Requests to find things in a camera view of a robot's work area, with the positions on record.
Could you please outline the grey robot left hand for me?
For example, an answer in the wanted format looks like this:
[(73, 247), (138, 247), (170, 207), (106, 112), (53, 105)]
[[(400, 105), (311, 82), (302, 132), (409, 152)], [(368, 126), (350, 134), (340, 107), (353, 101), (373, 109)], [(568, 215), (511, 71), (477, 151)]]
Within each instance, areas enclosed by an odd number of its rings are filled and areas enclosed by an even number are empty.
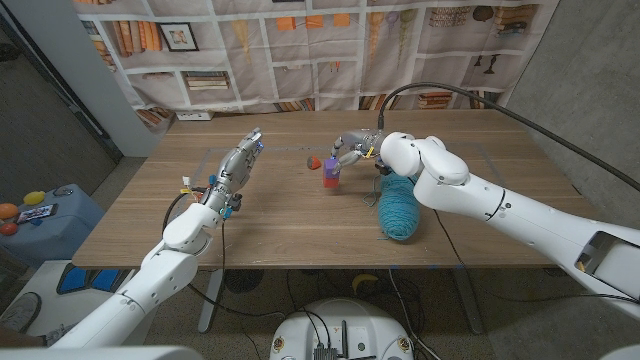
[(199, 203), (220, 210), (249, 180), (251, 170), (262, 152), (262, 131), (256, 127), (222, 159), (213, 186), (206, 190)]

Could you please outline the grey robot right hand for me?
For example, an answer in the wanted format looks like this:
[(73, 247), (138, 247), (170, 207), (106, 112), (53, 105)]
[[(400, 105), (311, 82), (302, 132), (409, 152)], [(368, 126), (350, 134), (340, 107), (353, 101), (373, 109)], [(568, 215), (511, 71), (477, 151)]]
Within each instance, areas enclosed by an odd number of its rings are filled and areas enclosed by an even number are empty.
[(361, 158), (378, 156), (386, 136), (382, 130), (375, 129), (343, 132), (335, 140), (330, 153), (330, 158), (337, 160), (332, 173), (339, 173), (344, 167), (355, 164)]

